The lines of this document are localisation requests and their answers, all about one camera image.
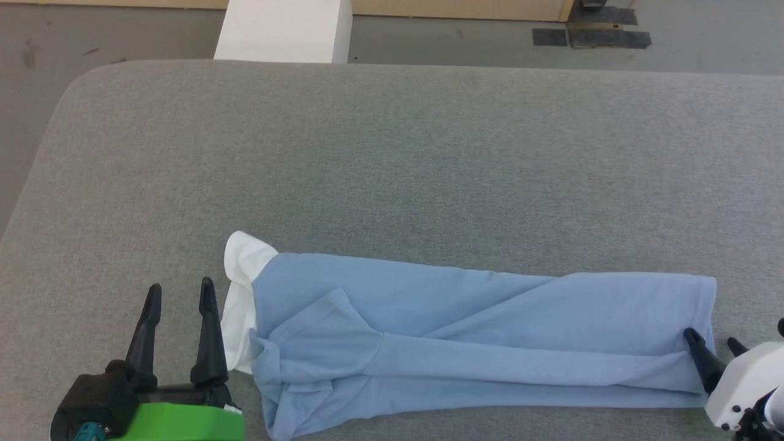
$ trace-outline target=white block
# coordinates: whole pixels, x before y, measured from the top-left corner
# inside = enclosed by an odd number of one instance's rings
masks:
[[[351,0],[230,0],[216,60],[346,63]]]

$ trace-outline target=floor stain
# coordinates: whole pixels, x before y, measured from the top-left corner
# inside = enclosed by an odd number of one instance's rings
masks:
[[[24,42],[26,49],[22,54],[22,61],[24,66],[28,69],[35,69],[35,54],[38,52],[38,45],[33,42],[32,38],[28,38]]]

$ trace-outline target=folded light blue shirt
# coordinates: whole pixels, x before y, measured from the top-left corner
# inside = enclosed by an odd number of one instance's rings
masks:
[[[417,410],[706,401],[682,334],[715,350],[710,277],[282,253],[252,292],[252,373],[277,441]]]

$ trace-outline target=white fabric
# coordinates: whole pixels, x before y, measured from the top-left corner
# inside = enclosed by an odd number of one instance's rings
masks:
[[[223,266],[231,284],[223,306],[220,330],[229,370],[251,373],[249,333],[256,327],[256,306],[251,283],[277,255],[277,250],[271,245],[242,231],[236,231],[226,243]]]

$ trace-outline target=black tape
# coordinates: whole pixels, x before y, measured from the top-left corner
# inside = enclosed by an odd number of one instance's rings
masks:
[[[622,47],[645,49],[651,45],[648,32],[620,29],[569,29],[569,44],[575,48]]]
[[[533,35],[534,46],[567,46],[565,29],[534,29]]]
[[[634,9],[605,6],[597,11],[589,11],[576,6],[569,14],[568,23],[620,23],[637,26]]]

